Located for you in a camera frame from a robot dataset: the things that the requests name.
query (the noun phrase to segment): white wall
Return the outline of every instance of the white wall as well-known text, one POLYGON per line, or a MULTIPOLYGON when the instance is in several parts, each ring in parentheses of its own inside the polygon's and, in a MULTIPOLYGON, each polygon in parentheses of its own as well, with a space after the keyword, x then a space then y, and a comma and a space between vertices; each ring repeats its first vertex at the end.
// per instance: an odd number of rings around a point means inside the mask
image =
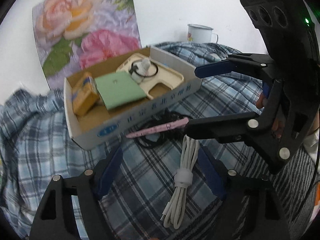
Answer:
MULTIPOLYGON (((32 7, 41 1, 17 0, 0 25, 0 104, 21 83, 33 93, 45 94, 49 90, 32 27, 32 7)), ((187 24, 197 23, 213 27, 219 34, 219 43, 243 52, 267 52, 239 0, 134 0, 134 3, 142 45, 185 41, 187 24)), ((320 33, 319 24, 316 30, 320 33)))

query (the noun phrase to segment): pink pen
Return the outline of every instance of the pink pen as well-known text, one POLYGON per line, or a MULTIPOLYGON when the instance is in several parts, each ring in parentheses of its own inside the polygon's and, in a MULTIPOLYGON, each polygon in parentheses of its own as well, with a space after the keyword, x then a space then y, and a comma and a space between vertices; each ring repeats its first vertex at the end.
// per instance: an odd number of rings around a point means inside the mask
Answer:
POLYGON ((173 130, 177 128, 184 128, 187 123, 189 122, 189 118, 185 117, 183 119, 174 121, 174 122, 168 122, 165 124, 157 125, 154 127, 146 128, 137 132, 132 132, 126 135, 127 138, 132 139, 136 137, 141 137, 149 134, 164 132, 168 130, 173 130))

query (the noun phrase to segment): beige plastic tray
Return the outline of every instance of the beige plastic tray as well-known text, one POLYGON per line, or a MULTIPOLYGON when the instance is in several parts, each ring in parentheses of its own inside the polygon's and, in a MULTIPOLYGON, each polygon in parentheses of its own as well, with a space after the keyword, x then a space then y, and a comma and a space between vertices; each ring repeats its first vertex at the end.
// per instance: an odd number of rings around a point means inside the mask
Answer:
MULTIPOLYGON (((131 69, 132 62, 134 62, 136 60, 141 60, 144 58, 148 58, 148 57, 141 55, 139 53, 133 54, 120 67, 117 68, 117 72, 118 71, 129 72, 129 69, 131 69)), ((169 87, 171 90, 173 90, 176 87, 178 87, 179 85, 181 85, 181 83, 184 82, 183 75, 181 73, 179 73, 178 71, 175 71, 172 68, 166 67, 165 65, 162 65, 161 63, 159 63, 153 59, 149 58, 149 60, 152 63, 156 64, 159 68, 159 71, 155 76, 149 77, 149 78, 144 78, 142 80, 142 82, 139 84, 139 86, 143 89, 143 91, 145 91, 145 93, 147 94, 147 97, 149 99, 151 99, 151 100, 154 99, 151 95, 149 95, 149 91, 151 89, 153 89, 159 83, 162 83, 162 84, 166 85, 167 87, 169 87)), ((152 75, 155 72, 156 72, 156 67, 151 64, 147 75, 152 75)))

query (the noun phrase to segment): green notebook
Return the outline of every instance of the green notebook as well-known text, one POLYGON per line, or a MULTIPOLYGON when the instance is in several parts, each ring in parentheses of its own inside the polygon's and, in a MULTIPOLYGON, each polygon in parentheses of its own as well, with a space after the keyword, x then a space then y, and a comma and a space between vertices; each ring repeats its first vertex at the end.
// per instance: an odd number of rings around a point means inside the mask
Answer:
POLYGON ((95 82, 107 110, 147 96, 126 71, 98 77, 95 82))

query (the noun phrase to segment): yellow small box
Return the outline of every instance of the yellow small box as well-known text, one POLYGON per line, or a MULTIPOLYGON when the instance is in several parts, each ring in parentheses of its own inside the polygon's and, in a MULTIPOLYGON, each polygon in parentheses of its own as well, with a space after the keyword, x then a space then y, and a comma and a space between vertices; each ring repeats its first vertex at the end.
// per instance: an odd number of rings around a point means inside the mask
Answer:
POLYGON ((72 89, 73 112, 78 116, 85 115, 100 99, 91 73, 85 72, 72 89))

